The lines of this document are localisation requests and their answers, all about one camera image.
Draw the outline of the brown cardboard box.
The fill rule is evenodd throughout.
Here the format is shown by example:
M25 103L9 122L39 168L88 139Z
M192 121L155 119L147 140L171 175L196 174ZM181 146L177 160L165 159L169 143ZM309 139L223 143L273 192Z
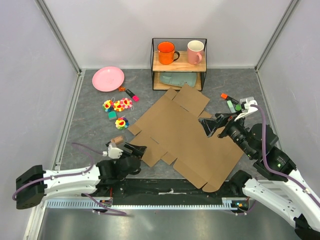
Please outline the brown cardboard box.
M196 188L212 193L220 189L243 156L222 129L207 137L199 118L210 118L204 108L210 99L185 84L170 88L135 123L128 127L131 144L146 146L142 160L153 167L159 160L180 173Z

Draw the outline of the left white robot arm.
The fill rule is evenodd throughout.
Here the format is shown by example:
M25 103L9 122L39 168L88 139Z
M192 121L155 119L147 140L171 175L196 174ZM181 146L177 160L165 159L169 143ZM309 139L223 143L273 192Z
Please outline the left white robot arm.
M67 195L104 197L128 175L141 172L141 161L147 147L124 143L117 147L109 142L102 152L106 158L89 166L69 170L44 170L34 165L15 180L12 196L18 210L39 205L43 200Z

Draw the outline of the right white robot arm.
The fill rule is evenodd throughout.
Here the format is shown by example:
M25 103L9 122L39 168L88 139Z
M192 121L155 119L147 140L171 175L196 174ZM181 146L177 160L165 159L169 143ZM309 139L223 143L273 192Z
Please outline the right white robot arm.
M320 199L308 187L296 164L276 147L278 136L267 124L248 128L243 118L235 114L216 114L215 118L199 118L207 137L222 129L218 138L229 137L250 159L254 168L269 183L279 187L287 198L258 182L249 173L239 170L229 181L229 191L235 197L253 198L286 220L302 240L320 238Z

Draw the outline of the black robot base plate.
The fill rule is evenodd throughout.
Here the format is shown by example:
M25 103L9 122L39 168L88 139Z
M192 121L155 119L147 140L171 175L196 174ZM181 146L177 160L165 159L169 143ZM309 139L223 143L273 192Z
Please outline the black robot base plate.
M209 196L214 198L244 198L245 195L228 181L225 181L219 190L205 192L196 188L192 183L182 178L126 178L111 185L99 185L92 193L95 197L129 197L133 195L159 195L160 193L181 194L191 196Z

